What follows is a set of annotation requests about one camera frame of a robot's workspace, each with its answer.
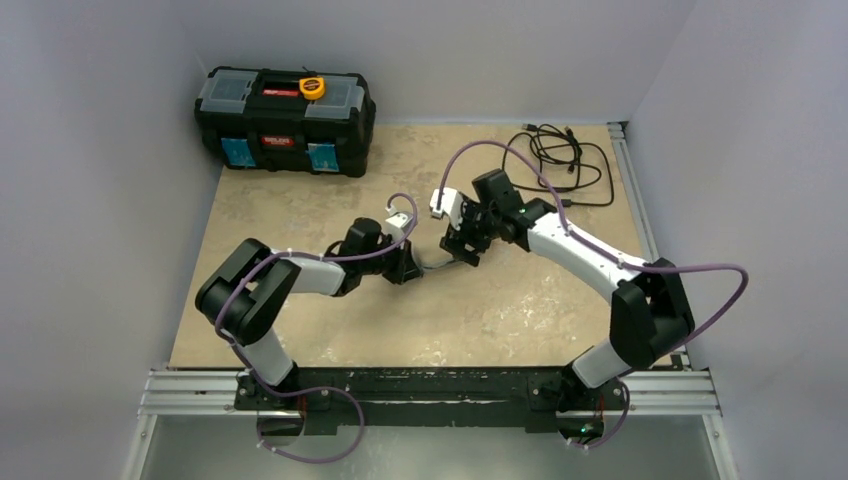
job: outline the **wooden board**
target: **wooden board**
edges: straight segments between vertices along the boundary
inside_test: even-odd
[[[573,207],[569,218],[612,246],[641,255],[618,166],[605,126],[573,127],[577,138],[601,146],[612,163],[615,203]],[[386,218],[387,197],[411,194],[421,211],[411,236],[425,262],[447,254],[438,247],[446,220],[429,217],[427,204],[451,155],[479,139],[506,142],[517,126],[378,126],[368,173],[358,179],[290,172],[224,170],[171,356],[172,367],[229,367],[238,360],[194,308],[200,285],[245,238],[278,249],[319,253],[343,238],[352,221]],[[527,152],[527,141],[518,140]],[[584,161],[604,170],[600,154]],[[470,181],[499,168],[502,151],[475,147],[457,162],[448,186],[473,196]],[[514,182],[534,185],[533,174],[511,158]],[[574,176],[545,169],[555,185]],[[525,200],[532,194],[522,193]],[[604,179],[575,200],[603,201]],[[398,206],[406,208],[402,200]],[[302,366],[563,365],[605,338],[609,306],[592,289],[554,263],[515,245],[496,242],[480,266],[454,265],[402,286],[365,277],[343,298],[294,295],[274,326]]]

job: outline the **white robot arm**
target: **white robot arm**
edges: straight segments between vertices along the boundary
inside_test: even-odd
[[[553,205],[538,198],[525,203],[503,170],[481,175],[472,184],[477,201],[451,188],[433,192],[431,215],[447,217],[450,222],[440,243],[443,249],[476,266],[478,255],[492,239],[516,243],[570,271],[611,306],[609,338],[565,368],[564,378],[573,383],[566,390],[579,394],[634,368],[647,368],[694,330],[679,275],[651,275],[625,268],[626,264],[647,262],[614,249],[573,224],[566,231]],[[612,254],[618,262],[578,241],[573,233]],[[653,265],[673,266],[663,259]]]
[[[227,299],[247,273],[269,256],[279,260],[270,263],[253,281],[256,286],[244,288],[224,312],[221,330],[234,348],[256,370],[268,385],[281,389],[296,383],[297,364],[283,349],[272,329],[286,297],[292,293],[317,293],[331,297],[348,294],[359,286],[363,275],[380,274],[394,284],[403,284],[423,274],[412,258],[409,240],[384,255],[372,255],[385,249],[413,227],[412,215],[390,212],[381,225],[370,218],[358,218],[348,229],[344,240],[337,242],[322,257],[287,254],[269,248],[255,239],[247,239],[200,288],[195,307],[213,324]],[[334,262],[333,258],[367,257],[355,262]]]

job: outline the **black toolbox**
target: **black toolbox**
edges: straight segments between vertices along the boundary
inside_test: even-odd
[[[315,76],[326,91],[307,100],[299,82]],[[362,75],[218,67],[208,77],[194,117],[227,167],[365,174],[377,107]]]

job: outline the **purple cable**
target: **purple cable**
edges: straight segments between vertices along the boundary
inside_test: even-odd
[[[533,162],[528,160],[527,157],[525,157],[524,155],[521,154],[521,152],[512,148],[509,145],[503,144],[501,142],[496,142],[494,140],[478,140],[476,142],[471,142],[468,145],[457,150],[457,152],[453,155],[453,157],[451,157],[450,161],[448,162],[447,166],[445,167],[445,173],[442,175],[442,181],[439,183],[439,195],[438,195],[437,200],[436,200],[436,208],[441,208],[441,206],[442,206],[442,192],[444,192],[445,184],[448,181],[448,174],[450,173],[450,170],[453,167],[453,164],[456,163],[456,160],[459,158],[459,156],[462,155],[466,150],[468,150],[471,147],[476,147],[477,145],[494,145],[496,147],[503,148],[506,151],[508,151],[508,152],[512,153],[513,155],[515,155],[516,157],[518,157],[519,160],[524,162],[524,164],[527,165],[527,167],[530,168],[530,170],[532,170],[534,174],[536,174],[536,177],[538,177],[538,179],[545,185],[545,187],[547,187],[547,189],[548,189],[548,191],[550,191],[551,195],[553,195],[554,200],[556,201],[555,202],[556,203],[556,209],[557,209],[557,213],[559,214],[559,221],[562,224],[562,228],[566,232],[569,231],[569,229],[568,229],[568,219],[566,219],[566,217],[565,217],[565,207],[562,206],[562,199],[560,199],[559,194],[557,193],[556,189],[554,189],[553,185],[551,185],[551,183],[548,181],[548,179],[545,178],[544,175],[542,175],[542,172],[538,168],[536,168],[535,165],[533,165]],[[576,231],[571,230],[570,234],[573,235],[574,238],[577,239],[577,241],[582,243],[584,246],[586,246],[587,248],[589,248],[593,252],[601,255],[602,257],[604,257],[604,258],[606,258],[606,259],[608,259],[612,262],[619,263],[618,257],[611,254],[610,252],[607,252],[606,250],[604,250],[600,246],[595,245],[590,240],[583,237],[582,235],[580,235]],[[637,272],[659,273],[659,274],[663,274],[663,273],[677,273],[677,274],[680,274],[680,273],[700,273],[700,272],[713,272],[713,271],[717,271],[717,270],[732,270],[732,271],[738,272],[742,276],[742,278],[739,282],[739,286],[736,288],[736,291],[733,292],[733,294],[724,303],[724,305],[722,305],[721,308],[719,308],[716,311],[716,313],[714,313],[710,318],[708,318],[707,321],[704,322],[700,327],[696,328],[695,331],[693,331],[688,337],[686,337],[683,341],[679,342],[674,347],[672,347],[669,350],[670,352],[674,351],[675,349],[679,348],[680,346],[685,345],[686,343],[694,340],[698,335],[704,333],[704,331],[706,329],[710,328],[715,322],[717,322],[718,319],[721,318],[722,315],[724,315],[728,310],[730,310],[730,307],[732,307],[733,304],[735,304],[736,301],[739,300],[739,297],[742,296],[742,293],[748,287],[748,280],[749,280],[748,271],[745,270],[743,267],[736,265],[736,264],[732,264],[732,263],[708,263],[708,264],[704,264],[704,265],[691,265],[691,266],[685,266],[685,267],[651,267],[651,266],[647,266],[647,265],[634,265],[634,264],[628,263],[628,262],[621,262],[621,266],[622,266],[622,268],[627,268],[629,270],[634,270],[634,271],[637,271]],[[623,377],[623,376],[629,374],[630,372],[632,372],[632,370],[629,370],[629,371],[623,373],[621,376]],[[621,381],[620,378],[619,378],[619,382],[622,384],[624,389],[627,390],[627,386],[624,385],[624,382]],[[621,428],[622,423],[624,423],[624,419],[627,418],[627,410],[629,410],[629,408],[630,408],[630,391],[629,390],[627,390],[627,399],[625,400],[624,407],[625,408],[624,408],[624,411],[621,414],[621,417],[618,419],[618,422],[615,424],[615,426],[613,426],[610,433],[608,433],[607,435],[604,435],[601,438],[601,440],[599,440],[598,442],[594,443],[591,446],[588,446],[588,448],[595,448],[595,447],[598,447],[600,445],[603,445],[610,438],[612,438],[612,436],[615,435],[615,433],[618,432],[618,430]]]
[[[251,365],[250,361],[248,359],[246,359],[241,354],[241,352],[239,352],[238,348],[236,348],[235,342],[233,341],[232,336],[228,332],[225,332],[223,330],[222,326],[223,326],[225,314],[230,309],[230,306],[232,306],[233,301],[235,301],[236,297],[238,297],[238,295],[245,289],[247,284],[250,283],[251,280],[253,280],[253,277],[255,277],[260,271],[262,271],[262,269],[265,268],[268,264],[270,264],[271,262],[278,260],[280,258],[291,258],[291,257],[310,258],[310,259],[319,260],[319,261],[322,261],[322,262],[332,261],[334,263],[355,262],[355,261],[358,261],[358,260],[368,260],[369,258],[379,257],[380,255],[388,253],[388,252],[400,247],[401,245],[403,245],[403,243],[406,241],[406,239],[409,238],[409,235],[412,233],[412,230],[415,229],[415,227],[418,225],[418,206],[415,204],[415,200],[411,196],[407,195],[406,193],[393,193],[391,196],[389,196],[389,200],[386,202],[386,207],[391,207],[392,206],[392,200],[394,200],[395,198],[398,198],[398,197],[404,198],[406,201],[409,202],[410,205],[412,205],[412,228],[410,228],[407,232],[405,232],[400,237],[400,239],[398,239],[395,243],[393,243],[393,244],[389,245],[388,247],[383,248],[381,250],[377,250],[376,252],[366,253],[366,254],[363,254],[363,255],[351,255],[351,256],[347,256],[347,257],[324,257],[323,255],[313,255],[311,253],[288,252],[288,251],[279,252],[279,253],[275,253],[273,255],[269,255],[268,257],[263,259],[261,262],[256,264],[256,266],[253,267],[253,269],[250,272],[248,272],[247,275],[244,276],[244,278],[241,279],[241,281],[236,286],[235,290],[233,290],[233,293],[230,294],[229,298],[227,298],[227,301],[224,302],[224,305],[221,307],[221,311],[218,312],[218,317],[215,318],[215,333],[219,337],[221,337],[222,339],[226,340],[227,343],[230,344],[230,346],[233,349],[233,353],[236,354],[236,357],[238,357],[238,359],[241,360],[241,362],[245,365],[245,367],[247,367],[248,370],[251,371],[251,373],[253,374],[253,378],[256,379],[257,383],[259,383],[259,385],[262,386],[262,388],[265,389],[265,391],[268,394],[275,396],[277,398],[291,398],[291,397],[298,397],[300,395],[306,395],[306,394],[313,393],[313,392],[319,392],[321,390],[328,390],[328,391],[331,391],[331,392],[336,392],[336,393],[346,397],[348,400],[350,400],[350,402],[356,408],[356,413],[359,416],[359,431],[356,434],[356,438],[353,440],[353,442],[350,444],[350,446],[348,446],[346,449],[344,449],[343,451],[341,451],[341,452],[339,452],[339,453],[337,453],[333,456],[325,457],[325,458],[309,458],[309,457],[302,457],[300,455],[295,455],[293,453],[288,453],[288,452],[285,452],[283,450],[279,450],[276,447],[273,447],[273,446],[269,445],[267,442],[265,442],[265,440],[262,438],[261,432],[259,432],[259,430],[257,429],[257,435],[259,435],[259,445],[264,447],[268,451],[270,451],[272,453],[276,453],[277,455],[280,455],[280,456],[283,456],[283,457],[286,457],[286,458],[290,458],[292,460],[296,460],[298,462],[303,462],[303,463],[321,464],[321,463],[335,462],[337,460],[340,460],[340,459],[350,455],[350,453],[353,452],[356,449],[357,446],[359,446],[359,442],[362,441],[362,436],[365,434],[365,413],[362,411],[362,406],[359,404],[359,402],[356,401],[356,399],[353,397],[353,395],[351,395],[350,393],[348,393],[348,392],[346,392],[346,391],[344,391],[340,388],[330,387],[330,386],[311,387],[311,388],[306,388],[306,389],[303,389],[303,390],[297,390],[297,391],[294,391],[294,392],[285,392],[285,393],[278,392],[278,391],[274,390],[270,385],[265,383],[265,381],[262,380],[262,378],[260,378],[259,375],[255,374],[255,370],[253,369],[253,365]]]
[[[618,379],[618,383],[621,385],[621,392],[624,394],[624,406],[621,407],[621,416],[618,417],[618,421],[615,422],[612,429],[606,435],[603,435],[597,442],[592,444],[582,445],[586,450],[592,450],[593,448],[598,448],[601,445],[610,441],[610,439],[621,430],[621,426],[624,424],[624,419],[627,418],[627,412],[630,411],[630,389],[627,388],[627,384],[624,383],[620,378]]]

